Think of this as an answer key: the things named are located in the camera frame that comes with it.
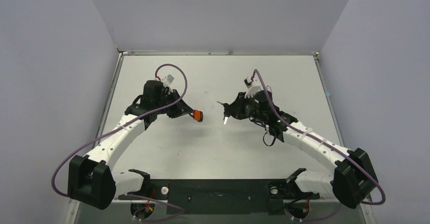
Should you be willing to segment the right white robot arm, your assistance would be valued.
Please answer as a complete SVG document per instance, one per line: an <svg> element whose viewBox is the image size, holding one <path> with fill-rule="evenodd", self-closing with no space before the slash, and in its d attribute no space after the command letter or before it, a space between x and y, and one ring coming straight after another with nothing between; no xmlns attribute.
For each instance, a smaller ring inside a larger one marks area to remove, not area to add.
<svg viewBox="0 0 430 224"><path fill-rule="evenodd" d="M238 93L232 103L222 103L224 119L250 120L264 128L275 140L294 146L318 161L325 170L297 170L286 183L287 193L299 197L303 193L335 197L348 208L365 203L374 190L386 200L369 155L361 148L355 150L335 144L314 133L294 116L283 112L272 102L272 94L264 91L254 96Z"/></svg>

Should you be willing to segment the orange black padlock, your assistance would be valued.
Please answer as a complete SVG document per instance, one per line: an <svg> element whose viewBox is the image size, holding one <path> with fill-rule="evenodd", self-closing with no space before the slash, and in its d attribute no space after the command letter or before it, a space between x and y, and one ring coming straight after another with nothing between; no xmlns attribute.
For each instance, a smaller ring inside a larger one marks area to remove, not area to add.
<svg viewBox="0 0 430 224"><path fill-rule="evenodd" d="M197 122L203 122L203 112L200 110L194 110L191 114L192 118Z"/></svg>

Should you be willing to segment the black key bunch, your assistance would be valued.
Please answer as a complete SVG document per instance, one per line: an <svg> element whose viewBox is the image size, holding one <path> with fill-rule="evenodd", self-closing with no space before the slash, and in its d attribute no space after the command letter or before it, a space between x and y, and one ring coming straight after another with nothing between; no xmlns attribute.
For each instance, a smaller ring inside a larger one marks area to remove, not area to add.
<svg viewBox="0 0 430 224"><path fill-rule="evenodd" d="M218 104L220 104L224 111L223 111L223 125L226 125L228 118L231 116L230 112L229 112L229 104L228 103L223 103L220 101L217 101Z"/></svg>

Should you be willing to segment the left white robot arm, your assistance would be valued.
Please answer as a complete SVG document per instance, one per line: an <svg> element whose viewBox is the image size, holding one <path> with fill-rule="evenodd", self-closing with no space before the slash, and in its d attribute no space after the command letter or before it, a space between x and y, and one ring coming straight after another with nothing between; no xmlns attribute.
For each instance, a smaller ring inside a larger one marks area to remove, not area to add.
<svg viewBox="0 0 430 224"><path fill-rule="evenodd" d="M68 197L104 210L115 197L134 194L144 199L153 192L148 173L129 169L113 174L112 169L158 115L171 119L189 115L197 122L203 121L203 113L188 106L178 91L170 87L171 82L169 77L148 80L143 93L126 108L117 126L84 156L72 157L68 165Z"/></svg>

